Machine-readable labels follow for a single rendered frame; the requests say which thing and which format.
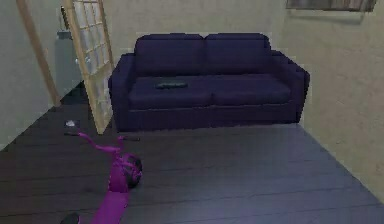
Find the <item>dark purple sofa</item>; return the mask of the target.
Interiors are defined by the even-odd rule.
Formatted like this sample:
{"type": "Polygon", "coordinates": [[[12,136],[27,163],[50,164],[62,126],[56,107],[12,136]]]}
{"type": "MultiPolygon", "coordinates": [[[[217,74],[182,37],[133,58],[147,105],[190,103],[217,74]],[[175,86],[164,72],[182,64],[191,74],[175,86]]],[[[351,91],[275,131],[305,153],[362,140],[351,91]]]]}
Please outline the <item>dark purple sofa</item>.
{"type": "Polygon", "coordinates": [[[117,130],[134,132],[297,123],[309,83],[261,33],[170,33],[138,38],[108,87],[117,130]]]}

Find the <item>black remote control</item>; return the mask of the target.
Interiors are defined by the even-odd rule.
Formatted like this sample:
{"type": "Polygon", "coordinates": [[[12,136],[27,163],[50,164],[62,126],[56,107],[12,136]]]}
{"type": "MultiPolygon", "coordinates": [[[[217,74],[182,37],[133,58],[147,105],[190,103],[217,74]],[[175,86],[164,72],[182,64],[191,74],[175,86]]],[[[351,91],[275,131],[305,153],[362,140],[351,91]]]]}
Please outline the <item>black remote control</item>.
{"type": "Polygon", "coordinates": [[[188,84],[184,82],[161,82],[155,85],[156,89],[177,89],[177,88],[187,88],[188,84]]]}

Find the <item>magenta kick scooter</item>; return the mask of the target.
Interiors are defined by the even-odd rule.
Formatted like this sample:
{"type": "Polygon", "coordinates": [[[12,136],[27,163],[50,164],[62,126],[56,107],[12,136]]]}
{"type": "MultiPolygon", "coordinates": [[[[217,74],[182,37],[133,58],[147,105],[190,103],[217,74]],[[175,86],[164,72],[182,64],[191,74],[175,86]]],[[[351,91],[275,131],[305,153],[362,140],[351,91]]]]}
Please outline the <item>magenta kick scooter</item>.
{"type": "Polygon", "coordinates": [[[79,136],[97,150],[112,156],[106,195],[93,215],[90,224],[120,224],[125,209],[128,206],[130,191],[134,189],[142,178],[143,166],[141,159],[132,154],[122,154],[124,141],[139,141],[139,138],[127,136],[117,137],[117,146],[102,146],[96,144],[92,138],[82,132],[68,133],[69,136],[79,136]]]}

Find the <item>wooden glass-paned room door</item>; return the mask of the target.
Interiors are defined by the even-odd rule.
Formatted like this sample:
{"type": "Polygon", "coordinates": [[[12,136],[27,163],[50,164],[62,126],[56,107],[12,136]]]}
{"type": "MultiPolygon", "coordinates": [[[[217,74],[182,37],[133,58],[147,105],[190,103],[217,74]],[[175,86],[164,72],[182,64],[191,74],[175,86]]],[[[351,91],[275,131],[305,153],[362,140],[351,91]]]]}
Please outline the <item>wooden glass-paned room door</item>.
{"type": "Polygon", "coordinates": [[[63,4],[96,131],[103,134],[112,117],[108,80],[114,69],[103,1],[63,0],[63,4]]]}

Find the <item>grey cabinet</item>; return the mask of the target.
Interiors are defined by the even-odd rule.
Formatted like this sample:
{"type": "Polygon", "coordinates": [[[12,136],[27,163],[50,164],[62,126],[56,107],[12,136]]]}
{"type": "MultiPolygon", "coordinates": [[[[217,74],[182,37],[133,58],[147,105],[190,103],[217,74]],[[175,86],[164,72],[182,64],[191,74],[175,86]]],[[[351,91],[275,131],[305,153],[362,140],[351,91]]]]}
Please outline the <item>grey cabinet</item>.
{"type": "Polygon", "coordinates": [[[81,81],[82,76],[71,33],[58,31],[55,40],[55,84],[59,94],[64,97],[81,81]]]}

